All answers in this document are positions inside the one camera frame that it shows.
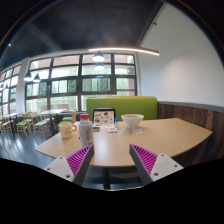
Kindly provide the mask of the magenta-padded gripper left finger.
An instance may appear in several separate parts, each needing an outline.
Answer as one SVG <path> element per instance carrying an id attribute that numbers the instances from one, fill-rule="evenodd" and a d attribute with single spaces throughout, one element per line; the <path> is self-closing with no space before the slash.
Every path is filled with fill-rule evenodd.
<path id="1" fill-rule="evenodd" d="M 94 147 L 90 144 L 68 157 L 57 157 L 45 171 L 81 186 L 93 155 Z"/>

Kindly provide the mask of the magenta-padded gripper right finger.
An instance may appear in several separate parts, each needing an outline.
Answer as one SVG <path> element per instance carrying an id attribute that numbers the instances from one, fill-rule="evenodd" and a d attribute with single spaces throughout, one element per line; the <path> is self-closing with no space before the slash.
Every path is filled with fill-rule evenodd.
<path id="1" fill-rule="evenodd" d="M 150 184 L 182 169 L 182 166 L 168 155 L 155 154 L 134 144 L 129 146 L 129 154 L 135 163 L 143 185 Z"/>

